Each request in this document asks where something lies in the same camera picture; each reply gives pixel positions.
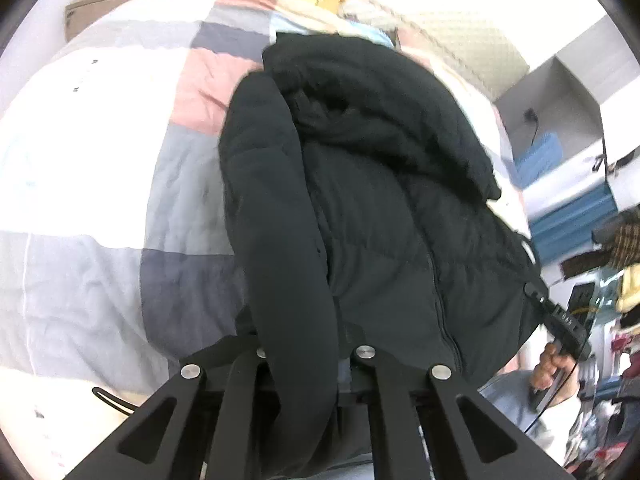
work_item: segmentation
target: hand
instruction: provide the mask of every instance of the hand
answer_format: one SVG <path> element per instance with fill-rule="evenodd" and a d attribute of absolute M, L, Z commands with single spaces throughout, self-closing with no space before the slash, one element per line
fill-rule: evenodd
<path fill-rule="evenodd" d="M 553 343 L 545 346 L 545 351 L 540 354 L 540 364 L 533 369 L 530 378 L 530 384 L 537 390 L 546 390 L 554 383 L 554 374 L 560 368 L 567 374 L 574 369 L 575 360 L 570 355 L 558 355 L 558 350 Z M 576 396 L 580 384 L 578 384 L 578 367 L 575 367 L 574 373 L 566 384 L 556 393 L 549 407 L 557 406 L 561 402 Z"/>

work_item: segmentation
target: black puffer jacket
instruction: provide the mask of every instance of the black puffer jacket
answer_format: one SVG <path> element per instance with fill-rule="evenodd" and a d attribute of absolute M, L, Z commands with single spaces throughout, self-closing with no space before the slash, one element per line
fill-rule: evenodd
<path fill-rule="evenodd" d="M 266 469 L 293 474 L 326 452 L 338 334 L 480 386 L 542 321 L 525 282 L 544 285 L 487 208 L 500 196 L 491 163 L 433 75 L 339 36 L 280 35 L 263 59 L 232 98 L 220 157 L 282 405 Z"/>

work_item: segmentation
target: bedsheet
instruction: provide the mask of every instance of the bedsheet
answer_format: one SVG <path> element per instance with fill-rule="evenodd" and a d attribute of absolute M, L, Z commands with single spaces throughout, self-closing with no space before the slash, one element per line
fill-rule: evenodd
<path fill-rule="evenodd" d="M 92 386 L 139 404 L 234 333 L 218 134 L 280 30 L 366 36 L 298 0 L 132 0 L 0 118 L 0 428 L 36 480 L 124 418 Z"/>

